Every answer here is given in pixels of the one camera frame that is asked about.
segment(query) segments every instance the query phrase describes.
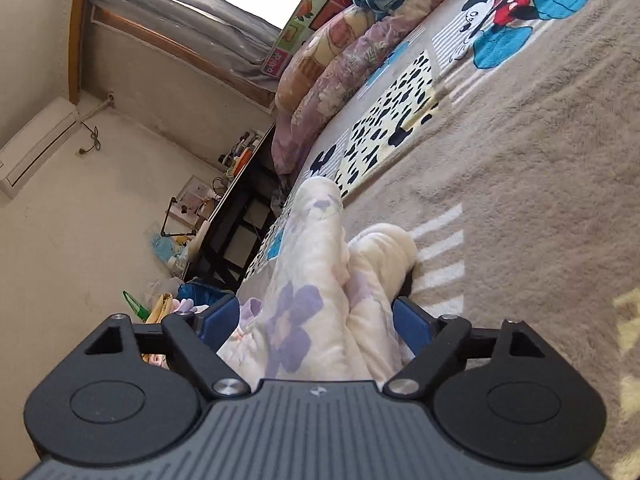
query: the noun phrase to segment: black desk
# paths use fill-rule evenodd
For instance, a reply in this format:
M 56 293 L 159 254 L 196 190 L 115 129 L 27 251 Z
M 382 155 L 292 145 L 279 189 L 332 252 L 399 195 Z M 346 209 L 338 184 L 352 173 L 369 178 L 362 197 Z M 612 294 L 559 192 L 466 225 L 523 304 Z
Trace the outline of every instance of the black desk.
M 242 168 L 227 189 L 215 211 L 209 217 L 210 226 L 200 253 L 187 266 L 183 280 L 199 277 L 213 286 L 237 291 L 276 216 L 271 211 L 271 195 L 278 189 L 278 177 L 271 169 L 271 142 L 275 127 L 262 138 L 252 158 Z M 263 225 L 255 226 L 244 219 L 253 202 L 269 208 Z M 255 233 L 257 239 L 243 266 L 225 258 L 236 231 L 245 228 Z

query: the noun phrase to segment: colorful poster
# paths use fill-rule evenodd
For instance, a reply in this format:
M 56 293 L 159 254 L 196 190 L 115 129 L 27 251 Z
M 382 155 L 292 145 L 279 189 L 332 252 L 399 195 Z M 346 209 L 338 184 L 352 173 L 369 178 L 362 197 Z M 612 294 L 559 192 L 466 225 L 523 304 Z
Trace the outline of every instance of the colorful poster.
M 332 17 L 351 5 L 351 0 L 302 0 L 282 29 L 262 64 L 262 72 L 280 78 L 293 55 Z

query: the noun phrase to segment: power cord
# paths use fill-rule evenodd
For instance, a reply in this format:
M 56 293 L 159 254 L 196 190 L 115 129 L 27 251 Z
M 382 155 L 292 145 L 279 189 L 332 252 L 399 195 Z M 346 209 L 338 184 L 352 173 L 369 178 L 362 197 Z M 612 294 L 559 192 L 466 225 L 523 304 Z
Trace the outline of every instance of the power cord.
M 86 124 L 84 124 L 84 122 L 81 122 L 80 124 L 82 124 L 82 126 L 84 126 L 87 130 L 91 132 L 91 138 L 94 140 L 94 145 L 90 147 L 88 150 L 84 148 L 80 148 L 80 151 L 78 153 L 80 153 L 80 155 L 84 155 L 85 153 L 89 153 L 94 148 L 95 148 L 95 151 L 99 152 L 101 145 L 100 145 L 100 141 L 98 140 L 98 126 L 94 126 L 94 129 L 92 130 Z
M 218 191 L 218 189 L 216 189 L 216 181 L 220 181 L 220 188 L 222 188 L 222 192 Z M 222 180 L 221 177 L 217 176 L 216 178 L 213 179 L 213 182 L 211 183 L 211 187 L 213 189 L 213 191 L 215 191 L 216 193 L 218 193 L 220 196 L 224 195 L 226 193 L 226 186 L 224 181 Z

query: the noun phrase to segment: pillow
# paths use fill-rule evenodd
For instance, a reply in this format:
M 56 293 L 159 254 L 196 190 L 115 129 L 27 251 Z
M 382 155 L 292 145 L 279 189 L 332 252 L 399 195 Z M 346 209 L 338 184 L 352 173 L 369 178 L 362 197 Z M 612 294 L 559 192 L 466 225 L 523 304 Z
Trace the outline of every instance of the pillow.
M 398 43 L 443 1 L 405 0 L 329 64 L 292 114 L 287 135 L 280 137 L 276 127 L 271 153 L 281 180 L 295 181 L 324 126 Z
M 374 23 L 370 10 L 356 6 L 336 14 L 296 52 L 276 92 L 278 110 L 291 115 L 324 69 Z

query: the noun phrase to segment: floral blanket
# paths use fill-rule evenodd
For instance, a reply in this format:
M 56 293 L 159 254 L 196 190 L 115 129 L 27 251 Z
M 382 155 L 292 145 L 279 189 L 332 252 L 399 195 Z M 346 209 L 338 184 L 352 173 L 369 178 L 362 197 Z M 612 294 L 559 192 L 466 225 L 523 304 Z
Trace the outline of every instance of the floral blanket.
M 385 382 L 402 368 L 390 304 L 416 253 L 409 234 L 391 224 L 347 244 L 340 191 L 327 178 L 308 179 L 263 297 L 241 307 L 218 354 L 252 388 L 261 378 Z
M 278 83 L 275 103 L 290 116 L 327 65 L 375 22 L 373 12 L 356 6 L 342 10 L 316 31 L 295 53 Z

